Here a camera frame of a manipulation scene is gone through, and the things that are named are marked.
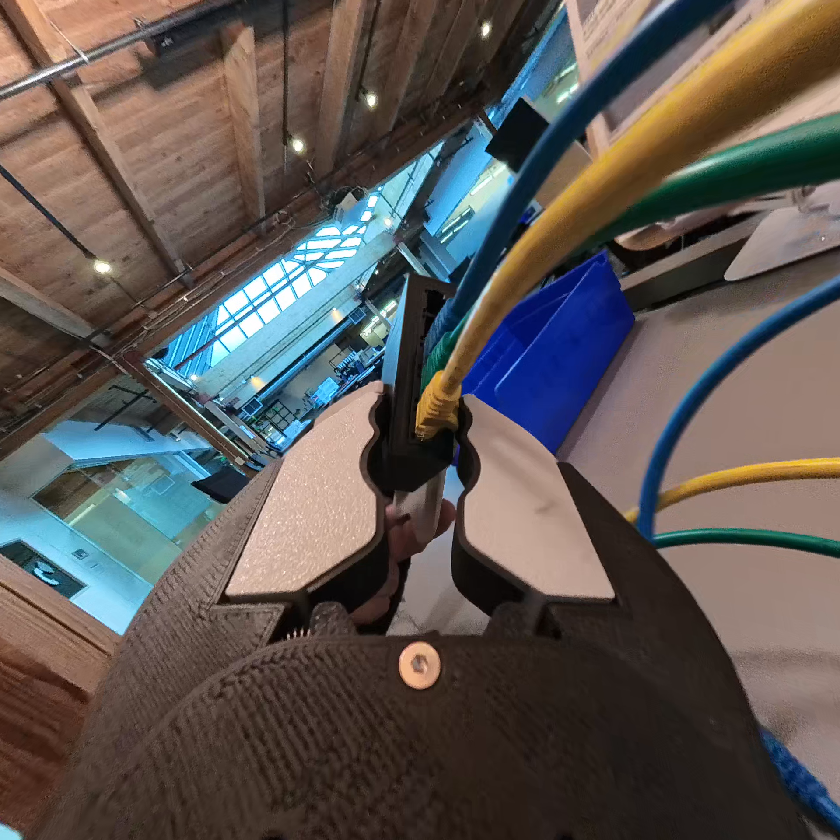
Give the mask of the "metal ceiling pipe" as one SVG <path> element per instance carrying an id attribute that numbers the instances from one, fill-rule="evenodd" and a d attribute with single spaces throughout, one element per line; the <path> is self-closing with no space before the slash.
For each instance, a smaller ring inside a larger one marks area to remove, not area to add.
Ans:
<path id="1" fill-rule="evenodd" d="M 25 92 L 50 84 L 57 79 L 63 79 L 82 67 L 96 64 L 140 42 L 162 41 L 165 35 L 178 28 L 193 24 L 220 26 L 239 16 L 247 4 L 247 2 L 206 1 L 186 7 L 153 23 L 137 25 L 133 31 L 127 34 L 87 50 L 82 50 L 80 53 L 77 52 L 74 57 L 38 68 L 26 77 L 8 82 L 1 87 L 1 100 L 15 98 Z"/>

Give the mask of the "black network switch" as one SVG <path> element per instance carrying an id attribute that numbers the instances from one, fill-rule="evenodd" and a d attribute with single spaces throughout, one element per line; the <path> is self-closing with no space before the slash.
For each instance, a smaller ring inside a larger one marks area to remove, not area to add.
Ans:
<path id="1" fill-rule="evenodd" d="M 375 482 L 387 496 L 419 489 L 455 455 L 453 431 L 446 429 L 428 441 L 415 436 L 425 340 L 450 296 L 447 284 L 410 273 L 388 334 L 381 377 L 385 394 L 375 411 L 380 440 L 371 461 Z"/>

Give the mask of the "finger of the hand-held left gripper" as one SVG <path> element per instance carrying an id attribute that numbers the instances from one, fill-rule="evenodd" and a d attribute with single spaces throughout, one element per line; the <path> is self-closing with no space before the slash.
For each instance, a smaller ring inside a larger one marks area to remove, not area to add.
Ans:
<path id="1" fill-rule="evenodd" d="M 426 547 L 437 536 L 446 473 L 440 472 L 415 490 L 395 490 L 393 547 Z"/>

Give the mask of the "black monitor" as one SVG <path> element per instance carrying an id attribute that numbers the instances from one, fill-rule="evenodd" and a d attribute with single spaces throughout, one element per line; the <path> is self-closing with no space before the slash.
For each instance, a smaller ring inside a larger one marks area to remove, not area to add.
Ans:
<path id="1" fill-rule="evenodd" d="M 531 104 L 520 97 L 493 135 L 485 152 L 496 162 L 517 174 L 550 123 Z"/>

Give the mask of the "blue plastic bin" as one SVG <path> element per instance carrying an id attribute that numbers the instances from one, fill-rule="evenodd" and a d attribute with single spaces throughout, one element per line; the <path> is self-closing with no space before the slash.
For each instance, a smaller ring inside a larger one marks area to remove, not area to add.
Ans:
<path id="1" fill-rule="evenodd" d="M 634 323 L 603 250 L 511 310 L 462 395 L 478 397 L 556 453 Z"/>

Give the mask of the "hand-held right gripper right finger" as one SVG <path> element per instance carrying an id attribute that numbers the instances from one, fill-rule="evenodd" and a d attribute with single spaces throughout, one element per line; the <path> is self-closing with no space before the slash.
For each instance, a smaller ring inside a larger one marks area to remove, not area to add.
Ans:
<path id="1" fill-rule="evenodd" d="M 451 551 L 456 589 L 487 616 L 505 603 L 537 610 L 606 605 L 616 594 L 553 454 L 507 416 L 466 395 L 458 431 Z"/>

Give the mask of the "person's left hand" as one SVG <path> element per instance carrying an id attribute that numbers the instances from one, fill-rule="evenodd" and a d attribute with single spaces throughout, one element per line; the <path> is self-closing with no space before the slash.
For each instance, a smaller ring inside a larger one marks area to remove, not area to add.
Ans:
<path id="1" fill-rule="evenodd" d="M 389 550 L 389 570 L 383 587 L 365 604 L 351 613 L 357 627 L 372 627 L 397 607 L 399 592 L 405 583 L 411 558 L 425 551 L 433 538 L 417 537 L 413 521 L 408 515 L 399 514 L 394 503 L 385 509 L 385 531 Z"/>

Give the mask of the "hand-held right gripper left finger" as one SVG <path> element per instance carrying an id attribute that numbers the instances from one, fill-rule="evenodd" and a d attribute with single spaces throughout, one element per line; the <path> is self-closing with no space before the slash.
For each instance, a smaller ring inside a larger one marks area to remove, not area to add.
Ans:
<path id="1" fill-rule="evenodd" d="M 361 388 L 292 446 L 227 582 L 229 602 L 362 606 L 383 587 L 387 502 L 371 457 L 386 397 L 381 382 Z"/>

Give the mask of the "wooden post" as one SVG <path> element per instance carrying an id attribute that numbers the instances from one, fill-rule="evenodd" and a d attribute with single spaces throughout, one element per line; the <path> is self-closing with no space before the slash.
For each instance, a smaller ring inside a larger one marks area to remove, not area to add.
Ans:
<path id="1" fill-rule="evenodd" d="M 1 558 L 1 822 L 25 835 L 64 775 L 121 642 Z"/>

